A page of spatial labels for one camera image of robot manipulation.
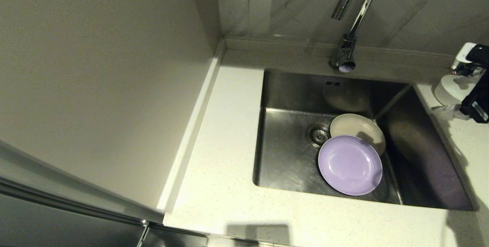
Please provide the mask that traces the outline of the white round cup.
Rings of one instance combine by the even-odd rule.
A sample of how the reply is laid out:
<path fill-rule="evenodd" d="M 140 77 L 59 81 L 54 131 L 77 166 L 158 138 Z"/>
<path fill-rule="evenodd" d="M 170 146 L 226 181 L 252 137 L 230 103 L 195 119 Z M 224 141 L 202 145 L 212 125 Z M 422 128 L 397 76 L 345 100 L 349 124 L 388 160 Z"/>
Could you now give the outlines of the white round cup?
<path fill-rule="evenodd" d="M 442 105 L 456 105 L 461 104 L 463 99 L 472 91 L 461 90 L 459 86 L 454 83 L 454 78 L 464 77 L 456 75 L 446 75 L 441 78 L 438 85 L 435 87 L 434 95 L 438 102 Z"/>

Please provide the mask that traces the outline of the round metal drain strainer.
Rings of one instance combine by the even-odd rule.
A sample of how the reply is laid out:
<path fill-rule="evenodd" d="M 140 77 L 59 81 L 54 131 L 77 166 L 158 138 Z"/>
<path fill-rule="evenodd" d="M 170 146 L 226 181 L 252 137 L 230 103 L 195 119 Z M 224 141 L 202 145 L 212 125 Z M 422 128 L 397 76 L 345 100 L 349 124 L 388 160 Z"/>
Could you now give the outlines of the round metal drain strainer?
<path fill-rule="evenodd" d="M 315 123 L 307 127 L 306 139 L 314 148 L 321 148 L 330 138 L 330 127 L 326 124 Z"/>

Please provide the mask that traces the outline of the grey cabinet door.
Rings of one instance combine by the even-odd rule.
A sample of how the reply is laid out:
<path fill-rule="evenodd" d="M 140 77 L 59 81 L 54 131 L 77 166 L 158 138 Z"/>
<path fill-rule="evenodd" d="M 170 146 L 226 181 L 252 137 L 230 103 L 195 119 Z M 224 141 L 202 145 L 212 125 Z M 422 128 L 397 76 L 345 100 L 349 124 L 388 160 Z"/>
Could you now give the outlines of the grey cabinet door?
<path fill-rule="evenodd" d="M 0 141 L 0 247 L 206 247 L 164 214 Z"/>

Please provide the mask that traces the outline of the beige round plate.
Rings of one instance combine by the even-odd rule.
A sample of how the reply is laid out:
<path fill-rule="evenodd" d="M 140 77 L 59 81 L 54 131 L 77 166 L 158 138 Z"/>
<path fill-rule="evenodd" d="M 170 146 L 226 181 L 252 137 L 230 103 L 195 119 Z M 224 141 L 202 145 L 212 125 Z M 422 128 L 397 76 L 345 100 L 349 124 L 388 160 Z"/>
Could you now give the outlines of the beige round plate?
<path fill-rule="evenodd" d="M 380 127 L 372 120 L 358 114 L 341 114 L 330 124 L 331 137 L 349 135 L 363 139 L 378 155 L 386 151 L 386 139 Z"/>

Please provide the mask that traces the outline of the stainless steel sink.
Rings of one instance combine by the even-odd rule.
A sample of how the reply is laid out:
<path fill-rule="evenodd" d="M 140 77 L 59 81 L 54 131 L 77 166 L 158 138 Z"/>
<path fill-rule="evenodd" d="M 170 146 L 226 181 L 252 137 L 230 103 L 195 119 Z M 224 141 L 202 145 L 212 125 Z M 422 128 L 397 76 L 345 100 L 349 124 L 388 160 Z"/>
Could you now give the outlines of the stainless steel sink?
<path fill-rule="evenodd" d="M 376 123 L 387 141 L 379 186 L 358 200 L 474 211 L 447 138 L 406 83 L 265 71 L 253 182 L 257 186 L 347 198 L 321 176 L 309 125 L 341 114 Z"/>

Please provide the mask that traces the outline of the chrome gooseneck faucet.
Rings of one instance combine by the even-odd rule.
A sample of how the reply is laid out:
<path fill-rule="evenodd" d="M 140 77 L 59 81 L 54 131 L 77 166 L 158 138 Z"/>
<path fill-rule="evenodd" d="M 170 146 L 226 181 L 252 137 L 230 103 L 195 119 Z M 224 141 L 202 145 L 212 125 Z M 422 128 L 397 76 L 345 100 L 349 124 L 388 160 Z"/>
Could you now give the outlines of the chrome gooseneck faucet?
<path fill-rule="evenodd" d="M 342 20 L 352 1 L 353 0 L 338 0 L 331 18 L 337 21 Z M 332 69 L 342 73 L 349 73 L 355 69 L 356 62 L 353 57 L 353 52 L 356 48 L 356 35 L 373 1 L 374 0 L 363 0 L 349 31 L 342 35 L 336 50 L 332 53 L 329 60 L 329 65 Z"/>

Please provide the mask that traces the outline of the beige cabinet side panel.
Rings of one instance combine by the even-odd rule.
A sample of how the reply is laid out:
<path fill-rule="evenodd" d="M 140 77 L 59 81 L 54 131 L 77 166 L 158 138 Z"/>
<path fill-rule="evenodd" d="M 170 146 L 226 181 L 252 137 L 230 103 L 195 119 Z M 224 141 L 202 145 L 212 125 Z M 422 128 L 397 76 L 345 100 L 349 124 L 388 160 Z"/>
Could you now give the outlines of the beige cabinet side panel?
<path fill-rule="evenodd" d="M 0 0 L 0 143 L 169 213 L 220 40 L 218 0 Z"/>

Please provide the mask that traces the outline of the purple round plate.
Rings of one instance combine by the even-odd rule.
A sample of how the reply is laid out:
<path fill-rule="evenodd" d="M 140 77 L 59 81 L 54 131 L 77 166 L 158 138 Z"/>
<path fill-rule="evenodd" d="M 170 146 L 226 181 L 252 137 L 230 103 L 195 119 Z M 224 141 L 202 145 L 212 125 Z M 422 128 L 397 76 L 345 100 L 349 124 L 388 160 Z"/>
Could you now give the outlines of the purple round plate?
<path fill-rule="evenodd" d="M 384 172 L 376 150 L 356 136 L 328 139 L 319 150 L 317 162 L 325 182 L 345 195 L 371 193 L 379 186 Z"/>

